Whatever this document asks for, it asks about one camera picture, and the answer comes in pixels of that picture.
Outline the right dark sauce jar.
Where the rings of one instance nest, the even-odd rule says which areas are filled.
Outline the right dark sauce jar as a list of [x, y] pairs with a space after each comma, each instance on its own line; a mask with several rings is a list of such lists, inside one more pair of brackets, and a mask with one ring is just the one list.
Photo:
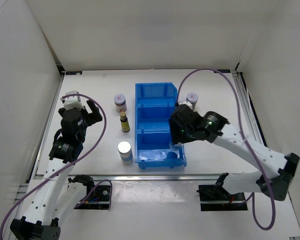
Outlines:
[[186, 96], [186, 100], [191, 103], [193, 110], [196, 108], [198, 99], [199, 99], [199, 96], [195, 92], [190, 92]]

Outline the left aluminium frame rail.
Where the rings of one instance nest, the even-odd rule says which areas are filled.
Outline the left aluminium frame rail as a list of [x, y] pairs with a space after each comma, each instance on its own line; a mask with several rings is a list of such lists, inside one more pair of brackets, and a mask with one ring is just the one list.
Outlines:
[[36, 153], [36, 156], [35, 156], [35, 159], [34, 159], [34, 163], [33, 163], [32, 169], [31, 169], [30, 174], [29, 174], [29, 177], [25, 181], [26, 184], [28, 184], [30, 182], [30, 180], [33, 180], [36, 177], [36, 175], [37, 175], [37, 171], [38, 171], [38, 167], [39, 167], [39, 164], [40, 164], [40, 160], [41, 160], [43, 148], [45, 146], [45, 142], [46, 142], [46, 139], [47, 139], [48, 131], [50, 129], [51, 121], [52, 121], [53, 114], [54, 114], [54, 109], [55, 109], [56, 104], [57, 104], [57, 98], [59, 96], [59, 93], [60, 93], [60, 90], [61, 90], [61, 86], [62, 86], [62, 83], [63, 83], [63, 79], [64, 79], [64, 71], [65, 71], [65, 69], [64, 69], [62, 63], [60, 62], [60, 60], [56, 60], [55, 61], [55, 65], [56, 65], [57, 70], [58, 70], [58, 72], [60, 74], [60, 80], [59, 80], [59, 82], [57, 84], [57, 88], [56, 88], [56, 90], [54, 92], [54, 96], [53, 96], [52, 104], [50, 106], [48, 118], [47, 118], [47, 120], [45, 122], [46, 125], [45, 125], [45, 128], [44, 128], [44, 132], [42, 134], [40, 145], [39, 145], [39, 148], [37, 150], [37, 153]]

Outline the aluminium frame rail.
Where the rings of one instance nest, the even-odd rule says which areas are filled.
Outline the aluminium frame rail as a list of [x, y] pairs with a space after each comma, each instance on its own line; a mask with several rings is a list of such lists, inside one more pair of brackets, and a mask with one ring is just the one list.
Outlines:
[[54, 114], [54, 109], [55, 109], [56, 104], [57, 104], [57, 98], [59, 96], [59, 93], [60, 93], [60, 90], [61, 90], [61, 86], [62, 86], [62, 83], [63, 83], [63, 79], [64, 79], [64, 71], [65, 71], [65, 69], [64, 69], [62, 63], [60, 62], [60, 60], [56, 60], [55, 61], [55, 65], [56, 65], [57, 70], [58, 70], [58, 72], [60, 74], [60, 80], [59, 80], [59, 82], [57, 84], [57, 88], [56, 88], [56, 90], [54, 92], [54, 96], [53, 96], [52, 104], [50, 106], [48, 118], [47, 118], [47, 120], [45, 122], [46, 125], [45, 125], [45, 128], [44, 128], [44, 132], [42, 134], [40, 145], [39, 145], [39, 148], [37, 150], [37, 153], [36, 153], [36, 156], [35, 156], [35, 159], [34, 159], [34, 163], [33, 163], [32, 169], [31, 169], [30, 174], [29, 174], [29, 177], [25, 181], [26, 184], [28, 184], [30, 182], [30, 180], [33, 180], [36, 177], [36, 175], [37, 175], [37, 171], [38, 171], [38, 167], [39, 167], [39, 164], [40, 164], [40, 160], [41, 160], [43, 148], [45, 146], [45, 142], [46, 142], [46, 139], [47, 139], [48, 131], [50, 129], [51, 121], [52, 121], [53, 114]]
[[101, 187], [111, 187], [111, 201], [119, 203], [183, 203], [199, 200], [199, 185], [213, 185], [218, 175], [93, 176]]
[[248, 127], [248, 134], [258, 143], [267, 147], [268, 145], [250, 97], [243, 73], [238, 72], [236, 69], [230, 69], [230, 72], [240, 99], [240, 104]]

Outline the right aluminium frame rail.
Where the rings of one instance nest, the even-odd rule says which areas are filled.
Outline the right aluminium frame rail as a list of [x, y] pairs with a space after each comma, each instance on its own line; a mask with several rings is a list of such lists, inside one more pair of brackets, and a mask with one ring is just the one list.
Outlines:
[[240, 99], [240, 104], [248, 127], [248, 134], [258, 143], [267, 147], [268, 145], [250, 97], [243, 73], [238, 72], [236, 69], [230, 69], [230, 72]]

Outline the dark sauce jar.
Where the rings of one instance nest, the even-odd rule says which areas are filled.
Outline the dark sauce jar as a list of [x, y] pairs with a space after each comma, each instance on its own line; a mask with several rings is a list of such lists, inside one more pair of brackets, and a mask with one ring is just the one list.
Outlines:
[[114, 104], [118, 113], [127, 111], [126, 98], [123, 94], [117, 94], [114, 96]]
[[186, 96], [186, 100], [191, 103], [193, 110], [196, 108], [198, 99], [199, 99], [199, 96], [195, 92], [190, 92]]

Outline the blue three-compartment plastic bin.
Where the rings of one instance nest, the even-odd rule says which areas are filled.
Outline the blue three-compartment plastic bin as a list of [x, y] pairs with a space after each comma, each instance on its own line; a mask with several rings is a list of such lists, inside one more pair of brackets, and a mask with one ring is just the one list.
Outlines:
[[135, 85], [135, 155], [138, 167], [186, 167], [184, 148], [178, 159], [167, 159], [172, 141], [169, 119], [175, 110], [177, 88], [171, 82]]

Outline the right blue corner label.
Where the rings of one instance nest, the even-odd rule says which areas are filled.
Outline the right blue corner label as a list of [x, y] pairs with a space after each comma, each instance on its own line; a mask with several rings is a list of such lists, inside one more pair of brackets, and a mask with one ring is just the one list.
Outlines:
[[227, 74], [227, 73], [231, 73], [231, 70], [230, 69], [215, 69], [213, 72], [214, 73], [220, 72], [220, 73], [223, 73], [223, 74]]

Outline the silver-lid shaker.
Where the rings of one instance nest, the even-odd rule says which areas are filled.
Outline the silver-lid shaker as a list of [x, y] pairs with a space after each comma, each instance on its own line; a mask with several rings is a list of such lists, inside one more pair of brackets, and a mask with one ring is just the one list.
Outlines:
[[168, 160], [174, 160], [179, 158], [180, 150], [182, 149], [183, 144], [177, 143], [173, 144], [171, 141], [169, 142], [169, 149], [170, 151], [167, 153], [167, 159]]
[[133, 162], [133, 152], [132, 146], [127, 141], [121, 141], [117, 146], [121, 161], [125, 164], [130, 164]]

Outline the left dark sauce jar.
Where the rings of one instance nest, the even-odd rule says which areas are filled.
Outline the left dark sauce jar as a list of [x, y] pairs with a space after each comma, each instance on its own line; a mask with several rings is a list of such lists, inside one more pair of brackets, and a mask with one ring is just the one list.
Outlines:
[[114, 96], [114, 104], [118, 113], [127, 111], [126, 98], [123, 94], [117, 94]]

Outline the left blue corner label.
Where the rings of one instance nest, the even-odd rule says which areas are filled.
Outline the left blue corner label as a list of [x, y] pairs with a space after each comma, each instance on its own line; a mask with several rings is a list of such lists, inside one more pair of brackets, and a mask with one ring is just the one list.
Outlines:
[[65, 75], [69, 75], [69, 76], [78, 76], [78, 75], [82, 75], [83, 72], [82, 71], [66, 71]]

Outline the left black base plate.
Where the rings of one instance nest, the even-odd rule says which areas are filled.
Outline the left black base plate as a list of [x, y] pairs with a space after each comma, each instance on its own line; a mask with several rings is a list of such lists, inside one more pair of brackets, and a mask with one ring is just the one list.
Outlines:
[[75, 206], [75, 210], [110, 210], [112, 204], [113, 184], [110, 180], [98, 182], [93, 192], [83, 202]]

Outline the blue corner label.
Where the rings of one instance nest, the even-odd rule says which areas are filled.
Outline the blue corner label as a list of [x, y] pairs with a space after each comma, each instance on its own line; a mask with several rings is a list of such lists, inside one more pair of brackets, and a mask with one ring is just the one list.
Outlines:
[[69, 76], [78, 76], [78, 75], [82, 75], [83, 72], [82, 71], [66, 71], [65, 75], [69, 75]]
[[227, 74], [227, 73], [231, 73], [231, 70], [230, 69], [215, 69], [213, 72], [214, 73], [220, 72], [220, 73], [223, 73], [223, 74]]

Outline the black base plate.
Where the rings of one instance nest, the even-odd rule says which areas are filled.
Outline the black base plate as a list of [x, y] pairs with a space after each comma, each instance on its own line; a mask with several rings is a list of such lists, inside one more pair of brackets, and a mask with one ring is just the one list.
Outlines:
[[113, 184], [110, 180], [98, 182], [93, 192], [83, 202], [75, 206], [75, 210], [110, 210], [112, 204]]
[[196, 191], [199, 195], [202, 212], [247, 211], [247, 203], [243, 192], [229, 194], [214, 185], [199, 185]]

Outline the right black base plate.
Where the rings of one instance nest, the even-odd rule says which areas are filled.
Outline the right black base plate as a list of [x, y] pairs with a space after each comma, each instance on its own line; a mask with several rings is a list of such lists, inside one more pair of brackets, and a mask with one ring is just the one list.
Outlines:
[[199, 195], [202, 212], [247, 211], [247, 203], [243, 192], [229, 194], [214, 185], [199, 185], [196, 191]]

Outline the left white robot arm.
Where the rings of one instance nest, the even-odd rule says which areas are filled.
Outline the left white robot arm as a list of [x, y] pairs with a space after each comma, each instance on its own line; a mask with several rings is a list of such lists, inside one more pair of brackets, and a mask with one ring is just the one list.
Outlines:
[[93, 99], [87, 100], [90, 112], [78, 95], [64, 97], [58, 110], [61, 128], [53, 137], [49, 161], [41, 183], [22, 200], [34, 194], [30, 206], [19, 219], [13, 219], [10, 230], [18, 240], [57, 240], [61, 225], [71, 211], [93, 198], [96, 185], [88, 175], [69, 177], [81, 154], [87, 128], [106, 122], [102, 107]]

